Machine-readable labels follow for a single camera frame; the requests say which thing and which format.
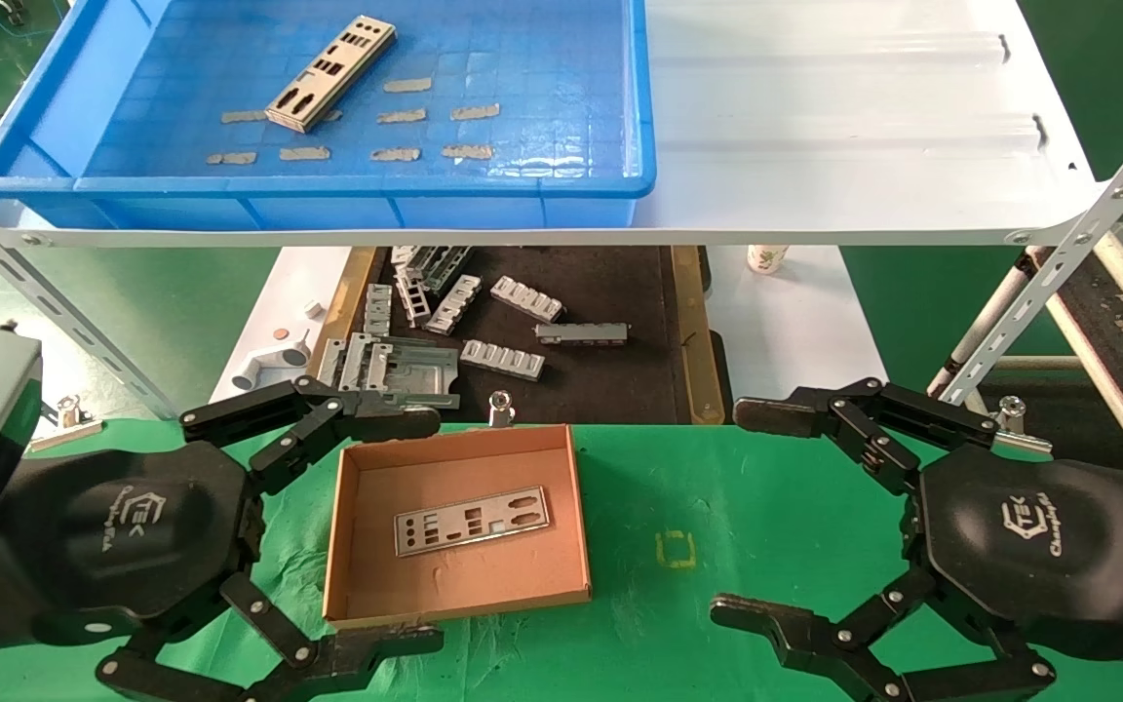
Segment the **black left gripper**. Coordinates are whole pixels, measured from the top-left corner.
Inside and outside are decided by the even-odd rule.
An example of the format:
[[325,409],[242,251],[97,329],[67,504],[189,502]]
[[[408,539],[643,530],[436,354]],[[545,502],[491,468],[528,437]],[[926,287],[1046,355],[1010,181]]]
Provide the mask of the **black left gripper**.
[[[367,689],[383,660],[440,650],[442,631],[380,626],[308,640],[245,574],[259,554],[259,494],[275,496],[346,443],[424,439],[441,426],[429,405],[301,376],[185,410],[193,444],[179,449],[25,459],[0,496],[0,649],[133,635],[97,668],[133,701],[312,701]],[[273,431],[247,472],[219,449]],[[280,657],[250,687],[161,665],[164,640],[143,630],[179,642],[223,604]]]

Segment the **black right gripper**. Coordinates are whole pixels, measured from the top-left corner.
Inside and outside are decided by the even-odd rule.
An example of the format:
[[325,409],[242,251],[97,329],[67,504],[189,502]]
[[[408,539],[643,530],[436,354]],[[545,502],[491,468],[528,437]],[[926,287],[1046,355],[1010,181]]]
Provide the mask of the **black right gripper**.
[[[997,456],[985,450],[993,419],[874,377],[784,400],[740,396],[732,417],[754,434],[827,437],[893,496],[917,494],[919,560],[930,569],[906,569],[839,621],[713,598],[712,621],[763,636],[784,668],[825,677],[852,701],[1028,701],[1058,680],[1028,642],[1123,660],[1123,469]],[[900,434],[953,452],[921,475]],[[922,607],[992,659],[892,671],[871,648]]]

